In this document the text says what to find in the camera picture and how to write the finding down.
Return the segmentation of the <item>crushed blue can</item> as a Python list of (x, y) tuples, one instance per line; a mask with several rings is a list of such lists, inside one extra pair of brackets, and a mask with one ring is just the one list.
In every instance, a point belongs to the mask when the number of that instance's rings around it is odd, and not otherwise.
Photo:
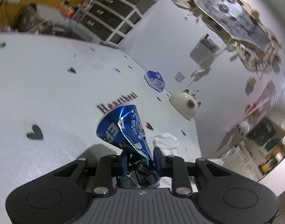
[(116, 177), (116, 186), (126, 189), (154, 189), (160, 185), (155, 171), (143, 124), (134, 104), (112, 108), (98, 122), (96, 135), (122, 150), (127, 157), (123, 175)]

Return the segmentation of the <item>white kitchen cabinets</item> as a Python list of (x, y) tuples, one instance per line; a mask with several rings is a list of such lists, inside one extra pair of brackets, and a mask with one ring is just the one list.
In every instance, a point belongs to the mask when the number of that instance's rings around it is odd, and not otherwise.
[(246, 178), (259, 182), (263, 175), (244, 144), (238, 143), (219, 157), (223, 166)]

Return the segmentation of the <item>white crumpled plastic bag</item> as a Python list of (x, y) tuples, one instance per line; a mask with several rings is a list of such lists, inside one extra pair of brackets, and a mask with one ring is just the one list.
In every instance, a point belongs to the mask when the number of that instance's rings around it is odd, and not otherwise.
[(179, 143), (170, 133), (156, 135), (153, 140), (154, 147), (159, 147), (163, 155), (178, 155)]

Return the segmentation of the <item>white cat-shaped ceramic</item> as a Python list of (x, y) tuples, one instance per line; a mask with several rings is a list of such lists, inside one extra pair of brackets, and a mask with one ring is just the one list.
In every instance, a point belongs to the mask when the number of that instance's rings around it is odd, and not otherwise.
[(169, 102), (172, 106), (187, 120), (191, 121), (197, 114), (201, 102), (197, 101), (197, 92), (195, 90), (190, 94), (189, 89), (184, 89), (176, 93), (171, 94), (169, 97)]

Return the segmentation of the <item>blue white tissue pack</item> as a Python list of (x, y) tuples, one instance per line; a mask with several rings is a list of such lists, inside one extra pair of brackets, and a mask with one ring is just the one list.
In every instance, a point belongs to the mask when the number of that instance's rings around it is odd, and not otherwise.
[(159, 72), (147, 71), (144, 78), (148, 85), (158, 92), (162, 92), (165, 88), (165, 81)]

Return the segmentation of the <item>grey box beside table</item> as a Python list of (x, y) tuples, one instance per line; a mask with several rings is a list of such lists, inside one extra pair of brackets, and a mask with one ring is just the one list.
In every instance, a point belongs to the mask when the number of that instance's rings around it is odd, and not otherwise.
[(13, 28), (18, 32), (48, 34), (55, 27), (65, 29), (67, 26), (68, 19), (58, 9), (30, 3), (19, 10)]

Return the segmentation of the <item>water bottle red label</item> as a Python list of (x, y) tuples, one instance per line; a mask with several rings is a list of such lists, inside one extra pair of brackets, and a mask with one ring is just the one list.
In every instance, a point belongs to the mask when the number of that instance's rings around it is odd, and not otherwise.
[(82, 3), (78, 4), (75, 8), (75, 13), (72, 17), (73, 20), (77, 20), (82, 12), (88, 11), (93, 6), (95, 0), (84, 0)]

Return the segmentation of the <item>white drawer cabinet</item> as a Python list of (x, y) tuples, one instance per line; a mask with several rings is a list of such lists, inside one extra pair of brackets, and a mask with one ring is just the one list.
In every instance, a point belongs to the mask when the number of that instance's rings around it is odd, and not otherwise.
[(127, 0), (95, 0), (75, 22), (99, 43), (117, 48), (142, 18), (138, 8)]

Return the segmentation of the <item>white plush wall toy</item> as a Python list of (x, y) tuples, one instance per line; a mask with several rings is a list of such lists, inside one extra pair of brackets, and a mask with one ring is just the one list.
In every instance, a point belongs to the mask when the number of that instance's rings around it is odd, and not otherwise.
[(250, 123), (245, 120), (245, 121), (241, 121), (240, 123), (238, 123), (236, 125), (236, 128), (238, 129), (238, 133), (242, 136), (246, 135), (249, 130), (250, 130)]

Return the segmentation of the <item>wall pocket organizer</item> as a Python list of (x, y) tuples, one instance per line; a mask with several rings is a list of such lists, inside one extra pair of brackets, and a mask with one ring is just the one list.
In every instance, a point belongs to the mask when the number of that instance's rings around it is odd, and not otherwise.
[(210, 38), (210, 35), (205, 34), (191, 51), (190, 57), (200, 65), (202, 62), (214, 57), (219, 49), (220, 47)]

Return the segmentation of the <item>photo collage wall board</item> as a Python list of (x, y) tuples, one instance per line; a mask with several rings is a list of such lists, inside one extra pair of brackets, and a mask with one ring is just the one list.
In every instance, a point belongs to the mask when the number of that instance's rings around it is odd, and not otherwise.
[(282, 62), (282, 45), (276, 35), (263, 25), (260, 13), (246, 0), (172, 0), (188, 16), (202, 20), (232, 49), (244, 66), (256, 73), (268, 73)]

